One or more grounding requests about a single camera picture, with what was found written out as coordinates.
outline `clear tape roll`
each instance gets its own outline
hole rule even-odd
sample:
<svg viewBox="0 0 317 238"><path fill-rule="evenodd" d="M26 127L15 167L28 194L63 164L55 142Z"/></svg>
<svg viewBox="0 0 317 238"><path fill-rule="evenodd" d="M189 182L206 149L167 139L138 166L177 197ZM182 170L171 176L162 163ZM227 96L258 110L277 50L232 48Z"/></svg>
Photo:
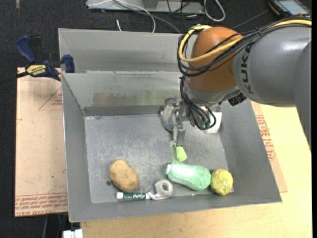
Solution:
<svg viewBox="0 0 317 238"><path fill-rule="evenodd" d="M169 198L173 193L173 184L166 179L159 180L155 183L155 189L157 193L153 195L149 192L149 196L153 200Z"/></svg>
<svg viewBox="0 0 317 238"><path fill-rule="evenodd" d="M155 183L155 189L160 196L171 196L173 192L173 185L169 180L159 180Z"/></svg>

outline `white cable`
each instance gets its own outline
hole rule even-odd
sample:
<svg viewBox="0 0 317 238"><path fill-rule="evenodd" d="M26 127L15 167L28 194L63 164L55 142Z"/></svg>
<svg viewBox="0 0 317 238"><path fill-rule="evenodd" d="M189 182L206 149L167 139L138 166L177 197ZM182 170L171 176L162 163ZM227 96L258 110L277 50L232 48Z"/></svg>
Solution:
<svg viewBox="0 0 317 238"><path fill-rule="evenodd" d="M116 20L116 22L117 22L117 26L118 26L120 32L122 32L121 27L120 27L120 25L119 25L119 20Z"/></svg>
<svg viewBox="0 0 317 238"><path fill-rule="evenodd" d="M110 2L110 1L112 1L112 0L106 0L106 1L99 2L99 3L89 4L89 3L88 3L88 0L87 0L86 6L99 5L99 4L102 4L102 3L105 3L105 2ZM137 5L133 5L133 4L126 3L126 2L121 1L121 0L116 0L116 1L121 2L121 3L123 3L123 4L127 5L127 6L131 6L131 7L138 8L138 9L144 11L145 13L147 13L147 14L151 17L151 19L152 19L152 21L153 21L153 31L152 31L152 33L155 32L156 22L155 22L154 18L152 17L152 15L151 15L146 9L144 9L144 8L142 8L142 7L140 7L140 6L137 6Z"/></svg>
<svg viewBox="0 0 317 238"><path fill-rule="evenodd" d="M221 22L221 21L223 21L223 20L225 19L226 14L225 14L225 12L224 12L224 10L223 10L221 4L219 3L219 1L218 1L218 0L214 0L214 1L216 2L216 4L218 5L218 7L220 8L223 17L222 17L221 19L215 19L215 18L212 18L212 17L208 14L208 12L207 12L207 10L206 10L206 2L207 2L207 0L204 0L205 15L206 15L209 19L211 19L211 20L213 20L213 21L215 21L215 22Z"/></svg>

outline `cardboard sheet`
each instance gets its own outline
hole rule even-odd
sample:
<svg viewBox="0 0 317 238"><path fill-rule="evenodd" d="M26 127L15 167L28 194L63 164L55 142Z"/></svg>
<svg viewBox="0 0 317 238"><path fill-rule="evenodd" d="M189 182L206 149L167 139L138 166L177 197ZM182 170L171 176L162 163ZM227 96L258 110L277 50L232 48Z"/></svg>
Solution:
<svg viewBox="0 0 317 238"><path fill-rule="evenodd" d="M280 192L287 186L259 104L253 109ZM61 83L17 80L15 216L67 212Z"/></svg>

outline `blue clamp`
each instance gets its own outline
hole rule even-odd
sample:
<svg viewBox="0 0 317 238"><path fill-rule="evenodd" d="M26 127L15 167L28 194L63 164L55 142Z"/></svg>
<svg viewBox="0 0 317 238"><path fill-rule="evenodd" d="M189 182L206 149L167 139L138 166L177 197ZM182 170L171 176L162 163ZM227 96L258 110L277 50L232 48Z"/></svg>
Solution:
<svg viewBox="0 0 317 238"><path fill-rule="evenodd" d="M23 75L18 74L16 77L30 75L32 77L49 77L60 81L60 73L58 70L55 69L56 66L65 64L66 72L74 73L75 72L75 64L73 61L73 57L71 55L64 55L62 60L57 62L50 62L49 60L45 59L42 61L42 54L41 54L41 37L32 37L29 40L28 35L22 36L18 39L15 43L18 52L21 56L28 60L28 64L25 66L25 71Z"/></svg>

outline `marker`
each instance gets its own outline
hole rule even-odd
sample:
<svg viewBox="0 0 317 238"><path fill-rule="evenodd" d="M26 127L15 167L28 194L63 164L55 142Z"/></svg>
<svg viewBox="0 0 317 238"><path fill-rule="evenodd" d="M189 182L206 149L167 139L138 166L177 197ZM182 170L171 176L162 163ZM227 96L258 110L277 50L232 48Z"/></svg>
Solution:
<svg viewBox="0 0 317 238"><path fill-rule="evenodd" d="M117 192L118 200L148 200L151 199L147 193L133 193L133 192Z"/></svg>

